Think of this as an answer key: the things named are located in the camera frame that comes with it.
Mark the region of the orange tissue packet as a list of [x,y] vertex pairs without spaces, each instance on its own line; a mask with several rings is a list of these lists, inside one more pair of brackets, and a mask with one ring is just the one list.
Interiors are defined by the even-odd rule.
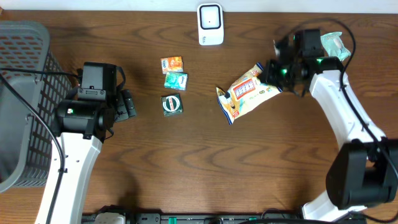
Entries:
[[164,75],[167,72],[183,72],[183,60],[181,56],[162,58],[160,62]]

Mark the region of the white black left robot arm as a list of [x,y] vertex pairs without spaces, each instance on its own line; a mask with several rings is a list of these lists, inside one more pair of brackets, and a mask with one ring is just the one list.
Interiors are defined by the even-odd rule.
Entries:
[[53,153],[36,223],[81,223],[96,159],[114,123],[136,115],[129,90],[98,101],[62,100],[53,111]]

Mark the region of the light teal packet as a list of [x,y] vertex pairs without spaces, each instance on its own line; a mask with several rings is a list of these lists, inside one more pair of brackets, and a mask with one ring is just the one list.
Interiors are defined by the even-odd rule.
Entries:
[[342,62],[351,56],[351,52],[344,46],[340,36],[342,32],[331,32],[320,37],[323,48],[329,57],[337,57]]

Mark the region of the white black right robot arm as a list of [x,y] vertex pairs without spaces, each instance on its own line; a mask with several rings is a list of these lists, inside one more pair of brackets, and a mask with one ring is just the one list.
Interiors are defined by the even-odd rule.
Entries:
[[397,193],[397,140],[378,128],[355,96],[347,64],[325,56],[320,30],[287,34],[274,42],[260,81],[282,91],[304,85],[303,92],[318,102],[336,138],[339,153],[326,175],[326,190],[301,208],[305,220],[338,222],[392,202]]

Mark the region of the teal tissue packet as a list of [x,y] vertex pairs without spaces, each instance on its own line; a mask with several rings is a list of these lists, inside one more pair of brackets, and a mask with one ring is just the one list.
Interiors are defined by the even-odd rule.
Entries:
[[188,75],[186,73],[167,72],[165,75],[164,87],[174,90],[185,91]]

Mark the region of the grey plastic mesh basket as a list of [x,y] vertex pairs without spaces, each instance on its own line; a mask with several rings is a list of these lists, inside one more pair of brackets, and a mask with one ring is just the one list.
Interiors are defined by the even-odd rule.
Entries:
[[[1,76],[40,117],[51,124],[52,110],[71,90],[50,50],[50,34],[38,22],[1,22]],[[45,185],[52,138],[36,117],[1,86],[1,191]]]

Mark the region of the green Zam-Buk box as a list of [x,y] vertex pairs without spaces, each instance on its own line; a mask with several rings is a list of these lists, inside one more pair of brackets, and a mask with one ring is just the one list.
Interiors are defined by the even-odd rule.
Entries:
[[173,94],[161,97],[164,116],[173,116],[183,113],[183,106],[180,95]]

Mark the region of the yellow snack bag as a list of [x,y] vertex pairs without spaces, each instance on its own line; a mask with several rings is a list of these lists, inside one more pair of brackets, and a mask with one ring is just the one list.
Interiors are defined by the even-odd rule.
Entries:
[[257,63],[233,82],[228,90],[216,87],[217,102],[229,125],[261,103],[282,93],[279,87],[260,81],[259,76],[263,71],[263,66]]

